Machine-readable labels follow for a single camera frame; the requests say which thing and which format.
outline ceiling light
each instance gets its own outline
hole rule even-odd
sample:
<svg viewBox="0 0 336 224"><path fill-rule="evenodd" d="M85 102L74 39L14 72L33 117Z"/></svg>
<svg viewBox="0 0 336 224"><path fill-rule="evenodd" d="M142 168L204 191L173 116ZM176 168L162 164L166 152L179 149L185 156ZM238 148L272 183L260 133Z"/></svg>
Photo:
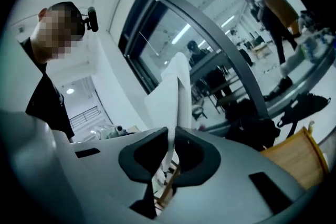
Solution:
<svg viewBox="0 0 336 224"><path fill-rule="evenodd" d="M188 29L190 28L190 25L187 24L185 27L183 27L183 29L181 30L181 32L178 33L178 35L173 39L172 44L176 44L176 42L179 41L179 39L184 35L185 32L188 31Z"/></svg>
<svg viewBox="0 0 336 224"><path fill-rule="evenodd" d="M224 26L226 26L229 22L231 22L233 20L233 18L235 17L235 15L232 15L225 23L222 24L222 28Z"/></svg>
<svg viewBox="0 0 336 224"><path fill-rule="evenodd" d="M72 94L74 91L75 91L74 89L70 88L70 89L67 90L67 94Z"/></svg>
<svg viewBox="0 0 336 224"><path fill-rule="evenodd" d="M198 47L200 47L201 45L203 45L205 43L205 40L203 40L200 44L198 44Z"/></svg>

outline man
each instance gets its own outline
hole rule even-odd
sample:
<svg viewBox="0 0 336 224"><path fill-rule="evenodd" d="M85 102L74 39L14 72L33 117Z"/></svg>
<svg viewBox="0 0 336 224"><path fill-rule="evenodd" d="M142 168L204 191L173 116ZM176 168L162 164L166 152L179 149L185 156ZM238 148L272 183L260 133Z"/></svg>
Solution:
<svg viewBox="0 0 336 224"><path fill-rule="evenodd" d="M241 56L244 58L244 60L248 63L248 65L251 67L253 66L253 62L248 55L248 53L241 47L242 43L244 43L243 39L239 36L237 36L237 31L231 30L230 31L231 36L229 37L234 45L237 46L238 51L240 52Z"/></svg>
<svg viewBox="0 0 336 224"><path fill-rule="evenodd" d="M72 2L62 2L40 11L32 35L21 44L43 74L26 113L45 121L51 129L64 132L70 141L74 133L64 98L47 76L46 68L48 61L68 53L71 43L80 40L84 33L85 24L78 8Z"/></svg>
<svg viewBox="0 0 336 224"><path fill-rule="evenodd" d="M278 50L278 57L280 64L286 62L283 53L282 37L285 37L295 50L297 43L292 37L291 33L281 23L279 18L267 7L263 0L258 3L255 0L246 0L250 5L251 14L257 22L262 22L264 28L269 31L275 46Z"/></svg>
<svg viewBox="0 0 336 224"><path fill-rule="evenodd" d="M192 53L191 58L189 60L189 64L191 67L195 66L199 61L201 61L208 53L208 50L199 49L197 43L191 40L188 45L188 50ZM216 67L214 70L210 71L204 78L205 82L208 84L210 89L215 89L221 84L226 82L225 76L220 70L219 67ZM223 91L226 96L232 94L229 86L223 88ZM219 90L214 93L214 96L217 100L223 98L222 91Z"/></svg>

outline black shoe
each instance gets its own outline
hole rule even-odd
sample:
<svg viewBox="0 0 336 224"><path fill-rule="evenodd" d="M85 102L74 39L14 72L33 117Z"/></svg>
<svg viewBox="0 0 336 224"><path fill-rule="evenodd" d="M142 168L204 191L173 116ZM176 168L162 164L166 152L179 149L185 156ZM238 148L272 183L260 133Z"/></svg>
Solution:
<svg viewBox="0 0 336 224"><path fill-rule="evenodd" d="M275 97L278 97L284 93L288 88L293 85L292 80L289 77L285 77L280 80L280 83L272 90L267 96L264 96L265 102L273 100Z"/></svg>

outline black bag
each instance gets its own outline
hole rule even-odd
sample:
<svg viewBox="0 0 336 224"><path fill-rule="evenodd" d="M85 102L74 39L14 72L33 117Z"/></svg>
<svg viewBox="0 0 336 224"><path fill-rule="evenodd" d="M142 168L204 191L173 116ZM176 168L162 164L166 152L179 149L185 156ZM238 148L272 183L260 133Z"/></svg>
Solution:
<svg viewBox="0 0 336 224"><path fill-rule="evenodd" d="M238 103L230 103L230 106L226 108L225 118L234 123L236 120L245 116L257 115L257 109L254 103L249 99L242 99Z"/></svg>
<svg viewBox="0 0 336 224"><path fill-rule="evenodd" d="M275 127L271 119L245 116L231 125L225 138L250 146L257 151L263 151L273 146L279 134L280 129Z"/></svg>
<svg viewBox="0 0 336 224"><path fill-rule="evenodd" d="M298 121L321 111L330 103L331 99L307 93L300 94L296 100L298 103L293 108L289 105L285 110L285 114L277 124L278 127L283 127L289 123L293 124L287 138L294 134Z"/></svg>

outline black slot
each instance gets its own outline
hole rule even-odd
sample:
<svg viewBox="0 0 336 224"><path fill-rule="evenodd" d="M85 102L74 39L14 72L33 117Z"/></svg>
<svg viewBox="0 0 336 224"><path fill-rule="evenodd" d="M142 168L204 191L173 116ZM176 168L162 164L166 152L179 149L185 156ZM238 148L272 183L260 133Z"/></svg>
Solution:
<svg viewBox="0 0 336 224"><path fill-rule="evenodd" d="M175 150L179 156L181 174L173 181L174 191L177 187L205 183L221 164L221 155L214 145L180 127L175 130Z"/></svg>
<svg viewBox="0 0 336 224"><path fill-rule="evenodd" d="M168 150L166 127L124 147L119 153L119 165L136 182L151 184Z"/></svg>
<svg viewBox="0 0 336 224"><path fill-rule="evenodd" d="M90 148L88 150L77 151L75 153L76 153L76 155L77 155L78 158L84 158L84 157L87 157L87 156L91 156L91 155L97 154L99 152L100 151L97 148Z"/></svg>
<svg viewBox="0 0 336 224"><path fill-rule="evenodd" d="M265 173L260 172L251 174L249 175L249 178L256 186L273 214L280 213L292 204L291 200Z"/></svg>

